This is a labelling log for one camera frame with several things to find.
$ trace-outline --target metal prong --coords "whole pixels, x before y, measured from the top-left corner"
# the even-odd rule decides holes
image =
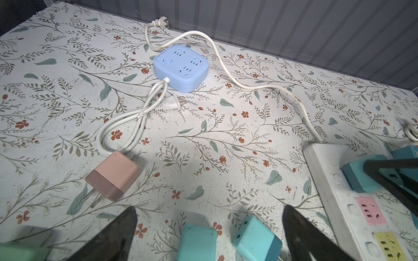
[[[82,199],[82,201],[84,201],[84,202],[86,202],[86,200],[88,200],[89,199],[89,197],[91,196],[91,195],[93,195],[93,193],[95,192],[96,190],[95,189],[92,189],[83,199]]]
[[[103,198],[103,195],[100,195],[95,201],[93,201],[93,203],[90,205],[90,207],[94,208],[97,205],[97,203],[99,203],[100,200],[102,200],[102,198]]]

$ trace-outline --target table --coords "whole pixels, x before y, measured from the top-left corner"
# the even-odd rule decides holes
[[[281,214],[291,204],[335,237],[302,154],[312,143],[298,105],[273,90],[245,91],[225,76],[205,40],[179,43],[208,58],[206,80],[183,94],[180,111],[153,112],[127,156],[143,169],[124,197],[95,208],[81,201],[84,177],[105,159],[100,126],[142,106],[157,82],[144,23],[58,2],[0,38],[0,240],[43,245],[62,260],[133,205],[138,228],[131,259],[175,260],[185,222],[217,230],[217,260],[237,260],[231,238],[255,215],[284,240]],[[179,33],[152,28],[158,44]],[[407,142],[417,122],[410,91],[217,43],[242,83],[277,83],[307,107],[327,141],[359,157]],[[117,149],[134,124],[105,137]],[[418,231],[391,194],[377,193],[418,258]],[[283,259],[290,259],[284,244]]]

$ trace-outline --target floral pattern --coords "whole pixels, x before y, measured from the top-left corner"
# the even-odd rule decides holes
[[[303,156],[314,142],[299,105],[272,89],[237,87],[212,46],[188,36],[178,43],[206,57],[210,71],[180,110],[148,115],[140,142],[126,155],[142,173],[117,202],[89,208],[84,180],[105,157],[97,130],[141,107],[158,79],[144,23],[57,2],[0,37],[0,239],[37,240],[62,260],[126,207],[138,214],[131,256],[175,260],[186,222],[215,229],[217,260],[239,260],[231,238],[248,215],[284,241],[281,214],[293,205],[335,240]],[[153,28],[159,45],[178,32]],[[217,43],[230,72],[244,84],[278,84],[305,105],[327,142],[358,157],[389,154],[417,122],[409,91]],[[133,124],[103,139],[117,149]],[[377,193],[418,258],[411,215],[391,194]],[[17,233],[22,226],[37,227]],[[284,241],[282,259],[290,260]]]

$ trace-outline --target gray wall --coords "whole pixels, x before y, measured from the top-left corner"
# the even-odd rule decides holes
[[[418,87],[418,0],[73,0],[314,66]]]

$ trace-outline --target power strip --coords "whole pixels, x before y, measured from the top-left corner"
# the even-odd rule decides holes
[[[374,193],[350,188],[341,167],[358,158],[345,145],[315,143],[303,154],[339,246],[358,261],[412,260]]]

